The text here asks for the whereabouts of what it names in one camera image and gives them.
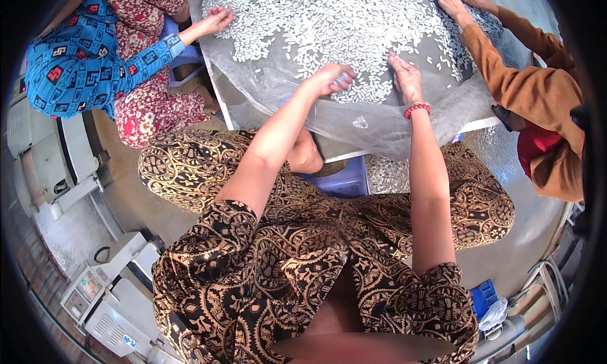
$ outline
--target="control panel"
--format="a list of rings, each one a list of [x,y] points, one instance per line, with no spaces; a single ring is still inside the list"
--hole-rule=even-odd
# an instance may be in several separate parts
[[[103,284],[90,270],[88,270],[82,277],[82,280],[76,285],[76,288],[84,298],[91,303],[93,302],[93,299],[95,299],[95,296],[102,290]]]
[[[65,303],[65,308],[72,314],[76,319],[80,319],[82,314],[89,307],[89,303],[86,302],[80,293],[77,291],[73,291],[72,295],[67,299]]]
[[[80,276],[70,285],[61,300],[61,306],[80,325],[99,298],[106,290],[106,285],[97,273],[88,265]]]

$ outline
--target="red bead bracelet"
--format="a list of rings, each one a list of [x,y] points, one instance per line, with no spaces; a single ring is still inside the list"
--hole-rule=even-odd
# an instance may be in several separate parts
[[[407,110],[405,110],[404,117],[407,119],[411,119],[411,112],[417,109],[425,109],[428,111],[428,115],[430,114],[430,105],[427,102],[416,102],[413,106],[409,106]]]

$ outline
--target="red floral pants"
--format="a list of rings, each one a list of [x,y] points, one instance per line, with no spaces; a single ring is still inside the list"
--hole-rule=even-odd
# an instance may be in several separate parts
[[[107,0],[118,17],[115,26],[122,60],[159,40],[164,14],[174,15],[184,0]],[[159,132],[170,132],[210,119],[205,101],[196,92],[168,94],[169,67],[114,103],[118,134],[129,147],[144,148]]]

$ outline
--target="wrist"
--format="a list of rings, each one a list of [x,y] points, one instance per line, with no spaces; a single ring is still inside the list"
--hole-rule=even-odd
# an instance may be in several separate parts
[[[479,3],[478,8],[490,12],[495,16],[498,14],[497,5],[490,0],[482,0],[482,2]]]
[[[296,93],[306,96],[308,98],[313,98],[314,100],[321,96],[321,91],[319,87],[313,82],[311,78],[302,82],[299,88],[297,88]]]
[[[181,42],[183,43],[184,46],[189,46],[190,44],[192,44],[194,42],[194,40],[196,40],[195,37],[193,37],[193,34],[191,33],[191,31],[188,31],[189,28],[187,28],[184,31],[181,31],[180,33],[177,34],[177,37],[181,40]]]
[[[457,13],[454,19],[457,24],[459,24],[462,30],[464,30],[464,28],[466,28],[466,26],[468,26],[469,24],[475,23],[474,19],[472,19],[470,14],[468,14],[468,11],[466,11],[465,9]]]
[[[407,94],[407,103],[415,103],[415,102],[423,102],[424,101],[424,97],[421,96],[421,92],[420,93],[411,93],[411,94]]]

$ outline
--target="machine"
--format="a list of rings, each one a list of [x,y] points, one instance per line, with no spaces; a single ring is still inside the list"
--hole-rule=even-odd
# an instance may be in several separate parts
[[[182,363],[158,330],[152,292],[144,285],[151,282],[152,264],[159,257],[156,246],[140,232],[126,233],[109,248],[107,260],[84,262],[61,306],[80,331],[120,357],[149,364]]]
[[[46,202],[57,220],[93,190],[103,191],[96,171],[106,154],[93,155],[81,114],[65,120],[48,118],[30,106],[26,95],[22,75],[13,87],[7,120],[15,185],[28,216]]]

